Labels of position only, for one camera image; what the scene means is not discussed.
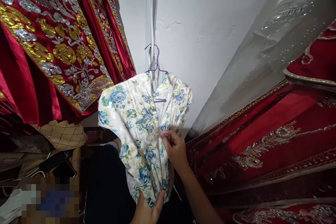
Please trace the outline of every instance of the white sheer fabric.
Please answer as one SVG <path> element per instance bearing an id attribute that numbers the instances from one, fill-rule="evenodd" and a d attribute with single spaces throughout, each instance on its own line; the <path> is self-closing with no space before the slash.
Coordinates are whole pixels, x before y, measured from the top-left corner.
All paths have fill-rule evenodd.
<path id="1" fill-rule="evenodd" d="M 283 80 L 287 64 L 335 19 L 336 5 L 335 0 L 283 0 L 268 13 L 256 18 L 193 124 L 192 137 Z"/>

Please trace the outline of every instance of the white floral dress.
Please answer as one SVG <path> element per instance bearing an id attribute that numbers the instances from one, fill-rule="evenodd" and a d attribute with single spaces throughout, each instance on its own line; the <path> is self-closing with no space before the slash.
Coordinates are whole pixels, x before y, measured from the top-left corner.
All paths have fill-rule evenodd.
<path id="1" fill-rule="evenodd" d="M 155 99 L 166 102 L 154 103 Z M 161 131 L 179 132 L 192 102 L 190 87 L 167 73 L 152 95 L 149 73 L 143 73 L 105 89 L 99 100 L 99 125 L 121 140 L 119 157 L 127 171 L 130 193 L 138 202 L 140 191 L 154 207 L 161 189 L 169 201 L 174 171 L 168 164 Z"/>

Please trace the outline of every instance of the hand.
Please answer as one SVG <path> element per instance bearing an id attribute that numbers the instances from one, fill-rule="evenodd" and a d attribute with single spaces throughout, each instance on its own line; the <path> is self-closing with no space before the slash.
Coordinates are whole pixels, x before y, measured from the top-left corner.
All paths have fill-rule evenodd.
<path id="1" fill-rule="evenodd" d="M 130 224 L 156 224 L 161 214 L 163 203 L 165 201 L 164 198 L 165 190 L 161 190 L 155 207 L 151 209 L 144 195 L 140 192 L 135 214 Z"/>
<path id="2" fill-rule="evenodd" d="M 167 134 L 168 137 L 171 137 L 170 141 L 165 137 L 165 134 Z M 161 137 L 169 160 L 173 164 L 177 173 L 182 174 L 184 171 L 189 169 L 187 153 L 185 150 L 186 143 L 174 131 L 162 131 Z"/>

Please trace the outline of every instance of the red dress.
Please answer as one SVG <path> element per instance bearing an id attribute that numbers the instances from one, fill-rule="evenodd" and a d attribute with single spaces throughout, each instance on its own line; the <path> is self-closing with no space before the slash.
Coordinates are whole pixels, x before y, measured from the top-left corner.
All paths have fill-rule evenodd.
<path id="1" fill-rule="evenodd" d="M 281 82 L 187 143 L 189 164 L 226 221 L 336 220 L 334 27 L 287 67 L 296 84 Z M 330 211 L 320 222 L 309 219 L 322 208 Z"/>
<path id="2" fill-rule="evenodd" d="M 78 123 L 135 75 L 116 0 L 0 0 L 0 12 L 0 98 L 25 123 Z"/>

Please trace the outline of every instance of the purple clothes hanger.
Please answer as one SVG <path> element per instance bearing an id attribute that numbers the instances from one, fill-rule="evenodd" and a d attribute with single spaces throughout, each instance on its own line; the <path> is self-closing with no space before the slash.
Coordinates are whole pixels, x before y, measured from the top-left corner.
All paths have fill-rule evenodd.
<path id="1" fill-rule="evenodd" d="M 157 45 L 154 44 L 154 46 L 156 46 L 157 48 L 157 57 L 156 57 L 156 68 L 155 69 L 148 69 L 146 72 L 155 72 L 157 69 L 159 69 L 160 72 L 164 72 L 166 74 L 168 74 L 168 71 L 165 71 L 165 70 L 161 70 L 160 69 L 160 66 L 159 66 L 159 55 L 160 55 L 160 49 L 158 48 Z M 154 101 L 155 103 L 158 103 L 158 102 L 166 102 L 167 100 L 159 100 L 159 101 Z"/>

